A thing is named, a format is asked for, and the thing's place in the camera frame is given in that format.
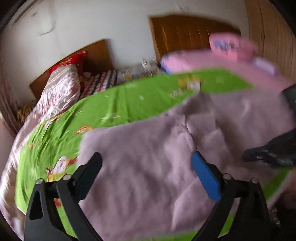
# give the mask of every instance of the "bedding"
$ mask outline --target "bedding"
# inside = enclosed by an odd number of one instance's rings
[[[255,42],[235,33],[213,33],[209,41],[213,54],[234,62],[250,62],[258,53]]]
[[[53,67],[51,67],[49,69],[49,73],[52,74],[53,71],[55,71],[60,67],[63,67],[69,64],[75,64],[78,71],[80,89],[81,89],[81,92],[83,92],[85,87],[85,83],[83,81],[83,62],[85,61],[85,59],[86,59],[86,51],[81,51],[80,53],[77,53],[74,56],[67,58],[63,62],[58,63]]]
[[[12,164],[10,157],[7,166],[14,175],[2,177],[0,189],[1,210],[5,218],[13,226],[14,220],[21,216],[16,214],[16,206],[22,211],[21,214],[26,212],[36,179],[41,177],[47,181],[58,180],[65,173],[73,173],[76,170],[79,144],[85,132],[157,116],[196,93],[196,83],[200,84],[200,89],[204,93],[224,93],[252,88],[245,80],[224,69],[208,69],[181,75],[158,75],[89,96],[68,111],[60,111],[55,116],[44,119],[31,135],[27,135],[23,148],[18,149],[18,155],[13,151],[11,153],[15,161]],[[287,173],[280,173],[276,179],[279,185],[276,189],[268,191],[270,196],[274,193],[278,195],[281,184],[284,185],[288,179]],[[13,185],[7,186],[15,180],[16,189]],[[6,203],[7,190],[10,194],[9,205]],[[62,204],[59,200],[55,202],[67,233],[74,236]]]
[[[252,60],[252,64],[272,76],[277,76],[278,74],[281,74],[280,68],[266,59],[256,57]]]
[[[80,207],[104,240],[178,234],[191,240],[215,205],[192,170],[192,153],[200,151],[237,180],[257,177],[271,208],[274,192],[288,186],[280,186],[288,169],[243,163],[241,155],[294,126],[284,99],[250,90],[200,93],[158,117],[90,130],[82,137],[77,165],[98,151],[103,166]]]
[[[24,214],[15,206],[15,180],[22,148],[37,125],[65,112],[80,95],[77,68],[74,64],[52,72],[42,96],[18,132],[0,182],[0,210],[13,230],[23,238]]]
[[[260,89],[282,91],[291,85],[291,81],[283,75],[272,76],[252,63],[232,62],[214,55],[210,50],[179,51],[177,54],[163,57],[161,62],[169,73],[225,68]]]
[[[79,100],[95,93],[105,91],[116,85],[117,81],[117,72],[114,69],[110,69],[107,72],[97,74],[96,76],[88,77],[86,73],[84,74],[84,76],[85,79],[88,80],[85,81],[86,86],[84,91],[81,93]]]

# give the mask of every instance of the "green bedsheet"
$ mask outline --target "green bedsheet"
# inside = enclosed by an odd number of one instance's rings
[[[76,157],[84,132],[144,120],[180,104],[196,93],[187,89],[190,80],[200,80],[201,91],[222,93],[251,88],[252,86],[223,69],[211,69],[190,74],[157,75],[119,85],[73,105],[65,113],[51,118],[35,129],[22,149],[16,181],[16,205],[26,213],[35,181],[59,180],[66,173],[76,170]],[[286,176],[286,171],[265,187],[271,196]],[[75,236],[59,200],[57,210],[68,234]],[[223,231],[228,231],[232,217]],[[195,232],[159,240],[190,240]]]

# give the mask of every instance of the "metal screw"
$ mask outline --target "metal screw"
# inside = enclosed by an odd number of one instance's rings
[[[36,181],[36,184],[41,184],[41,183],[43,183],[43,179],[42,179],[42,178],[40,178],[40,179],[38,179],[38,180]]]
[[[231,179],[232,179],[232,176],[231,176],[230,174],[228,174],[228,173],[225,173],[225,174],[223,175],[223,178],[224,178],[225,180],[231,180]]]
[[[272,217],[273,222],[276,224],[276,226],[279,227],[279,228],[281,228],[281,222],[280,222],[279,219],[278,219],[278,216],[277,216],[277,209],[276,209],[276,208],[274,208],[274,209],[272,210],[271,217]]]
[[[255,177],[253,177],[252,179],[251,179],[251,181],[252,181],[252,183],[254,183],[254,184],[258,184],[258,179],[257,178],[255,178]]]
[[[71,177],[72,177],[71,174],[66,174],[65,176],[63,176],[63,180],[64,180],[64,181],[68,181],[68,180],[71,179]]]

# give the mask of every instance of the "blue gripper pad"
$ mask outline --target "blue gripper pad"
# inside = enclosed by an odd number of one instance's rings
[[[208,164],[199,152],[195,152],[192,155],[191,161],[193,169],[198,175],[209,198],[215,202],[219,202],[221,199],[220,183],[209,167],[214,165]]]

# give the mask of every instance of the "red pillow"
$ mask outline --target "red pillow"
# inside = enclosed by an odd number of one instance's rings
[[[53,71],[55,71],[57,68],[59,67],[63,67],[69,64],[75,64],[77,67],[77,72],[78,72],[78,76],[79,76],[79,82],[80,82],[80,92],[82,93],[85,87],[84,81],[83,81],[83,62],[86,59],[86,52],[85,51],[81,51],[80,53],[77,53],[76,55],[67,58],[66,60],[64,60],[61,63],[58,63],[56,65],[54,65],[53,67],[51,67],[49,69],[49,74],[51,74]]]

